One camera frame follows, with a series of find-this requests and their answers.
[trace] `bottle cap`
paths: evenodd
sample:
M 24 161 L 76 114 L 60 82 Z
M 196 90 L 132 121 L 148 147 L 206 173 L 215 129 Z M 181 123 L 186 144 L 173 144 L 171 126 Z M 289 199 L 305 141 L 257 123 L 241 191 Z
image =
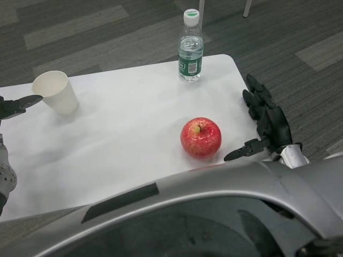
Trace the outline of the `bottle cap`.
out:
M 197 26 L 199 23 L 200 13 L 196 9 L 188 9 L 183 13 L 183 21 L 189 27 Z

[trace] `water bottle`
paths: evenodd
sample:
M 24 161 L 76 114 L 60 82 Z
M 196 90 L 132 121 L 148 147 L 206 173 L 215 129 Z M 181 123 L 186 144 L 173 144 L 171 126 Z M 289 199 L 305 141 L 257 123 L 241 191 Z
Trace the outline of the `water bottle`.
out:
M 199 11 L 188 9 L 183 14 L 184 27 L 178 41 L 178 73 L 186 81 L 200 77 L 204 41 L 199 27 Z

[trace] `green label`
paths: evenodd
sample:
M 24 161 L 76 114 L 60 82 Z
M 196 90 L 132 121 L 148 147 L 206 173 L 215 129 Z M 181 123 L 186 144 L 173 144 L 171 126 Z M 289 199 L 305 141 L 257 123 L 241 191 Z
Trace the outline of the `green label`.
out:
M 200 73 L 202 70 L 202 59 L 200 58 L 196 60 L 186 60 L 183 59 L 181 56 L 178 57 L 178 71 L 184 76 L 195 76 Z

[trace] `paper cup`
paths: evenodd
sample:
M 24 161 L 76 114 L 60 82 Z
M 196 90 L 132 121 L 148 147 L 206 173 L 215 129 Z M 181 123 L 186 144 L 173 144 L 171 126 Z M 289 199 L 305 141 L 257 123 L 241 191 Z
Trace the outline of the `paper cup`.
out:
M 34 94 L 43 96 L 43 102 L 61 115 L 76 110 L 78 101 L 68 76 L 62 71 L 48 71 L 39 75 L 32 84 Z

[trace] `apple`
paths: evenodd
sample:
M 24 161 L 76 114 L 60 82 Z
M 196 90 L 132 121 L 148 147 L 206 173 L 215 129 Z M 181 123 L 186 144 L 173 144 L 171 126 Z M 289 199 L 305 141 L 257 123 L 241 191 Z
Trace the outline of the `apple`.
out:
M 203 117 L 187 122 L 180 139 L 186 153 L 200 159 L 213 156 L 221 145 L 220 129 L 216 123 Z

